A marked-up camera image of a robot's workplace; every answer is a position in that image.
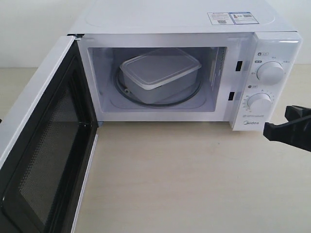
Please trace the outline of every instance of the power knob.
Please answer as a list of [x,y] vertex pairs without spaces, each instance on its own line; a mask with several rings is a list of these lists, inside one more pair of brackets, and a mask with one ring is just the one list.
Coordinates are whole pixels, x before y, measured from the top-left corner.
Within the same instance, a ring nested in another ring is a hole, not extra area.
[[267,62],[257,71],[257,78],[265,85],[274,85],[284,77],[284,70],[278,62]]
[[258,93],[251,96],[247,101],[247,106],[254,113],[267,113],[271,108],[270,96],[265,93]]

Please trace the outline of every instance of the microwave oven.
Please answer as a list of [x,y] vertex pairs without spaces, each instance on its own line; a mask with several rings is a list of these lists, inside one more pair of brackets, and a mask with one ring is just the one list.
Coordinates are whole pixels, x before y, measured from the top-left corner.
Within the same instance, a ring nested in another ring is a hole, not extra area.
[[97,128],[262,131],[302,39],[261,0],[96,0],[0,124],[0,232],[74,232]]

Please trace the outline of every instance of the container lid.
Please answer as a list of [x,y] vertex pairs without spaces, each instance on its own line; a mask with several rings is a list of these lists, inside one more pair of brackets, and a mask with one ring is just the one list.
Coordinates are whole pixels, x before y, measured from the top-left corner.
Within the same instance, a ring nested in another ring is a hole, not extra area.
[[120,65],[123,73],[145,90],[170,83],[199,68],[198,60],[178,48],[154,50]]

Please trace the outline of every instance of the microwave top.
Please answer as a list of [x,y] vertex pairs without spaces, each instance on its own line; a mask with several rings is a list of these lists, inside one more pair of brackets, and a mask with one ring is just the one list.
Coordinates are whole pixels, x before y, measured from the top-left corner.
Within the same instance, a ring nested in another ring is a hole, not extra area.
[[264,0],[95,0],[69,34],[295,32]]

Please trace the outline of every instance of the microwave door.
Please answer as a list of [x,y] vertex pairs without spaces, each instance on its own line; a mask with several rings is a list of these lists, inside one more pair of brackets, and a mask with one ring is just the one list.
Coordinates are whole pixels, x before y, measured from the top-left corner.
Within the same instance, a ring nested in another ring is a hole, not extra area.
[[71,232],[97,128],[77,42],[61,37],[0,124],[0,232]]

